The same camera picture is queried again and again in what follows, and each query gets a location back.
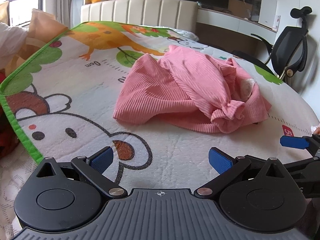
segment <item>bed headboard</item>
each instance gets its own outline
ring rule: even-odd
[[[113,21],[195,32],[198,4],[184,0],[108,0],[81,7],[81,22]]]

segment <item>pink fabric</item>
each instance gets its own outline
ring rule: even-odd
[[[251,92],[250,80],[233,59],[217,60],[170,45],[169,52],[158,61],[145,54],[135,62],[113,117],[143,124],[156,116],[194,131],[230,133],[268,118],[271,104],[263,98],[257,83],[251,86]]]

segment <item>cartoon play mat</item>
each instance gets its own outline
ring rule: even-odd
[[[283,163],[309,158],[307,151],[281,147],[282,135],[311,135],[319,121],[289,86],[242,59],[272,104],[269,119],[231,134],[204,134],[156,119],[134,126],[113,119],[117,97],[134,62],[144,53],[160,58],[168,46],[193,48],[215,58],[233,57],[186,39],[170,29],[115,22],[83,23],[40,49],[1,84],[1,104],[35,162],[59,162],[114,150],[104,173],[130,191],[198,188],[217,176],[208,162],[211,147],[233,157],[277,157]]]

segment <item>silver screw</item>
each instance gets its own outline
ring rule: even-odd
[[[201,187],[201,188],[198,188],[197,192],[199,195],[208,196],[212,194],[212,189],[207,187]]]
[[[113,195],[113,196],[120,196],[123,193],[124,193],[124,190],[119,187],[115,187],[115,188],[112,188],[111,190],[109,190],[109,194]]]
[[[288,77],[292,77],[292,76],[293,76],[293,71],[292,71],[292,69],[288,69],[288,70],[287,70],[287,76],[288,76]]]

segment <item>red number label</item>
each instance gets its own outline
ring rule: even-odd
[[[294,137],[293,131],[291,130],[291,128],[289,128],[288,126],[283,125],[283,126],[282,126],[282,129],[283,129],[283,133],[284,133],[285,136],[292,136],[292,137]]]

